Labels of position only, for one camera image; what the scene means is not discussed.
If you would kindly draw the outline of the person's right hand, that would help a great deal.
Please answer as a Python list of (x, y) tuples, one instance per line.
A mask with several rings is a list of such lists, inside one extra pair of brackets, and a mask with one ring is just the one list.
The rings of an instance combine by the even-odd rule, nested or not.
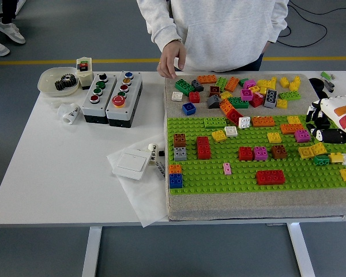
[(186, 49), (179, 40), (169, 42), (162, 50), (157, 72), (164, 78), (175, 79), (176, 71), (174, 61), (178, 58), (178, 69), (183, 70), (186, 62)]

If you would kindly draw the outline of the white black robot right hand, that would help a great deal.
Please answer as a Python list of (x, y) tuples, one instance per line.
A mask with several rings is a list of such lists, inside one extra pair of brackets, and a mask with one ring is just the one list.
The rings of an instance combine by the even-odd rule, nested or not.
[(306, 126), (315, 139), (323, 143), (346, 143), (346, 96), (323, 98), (312, 102)]

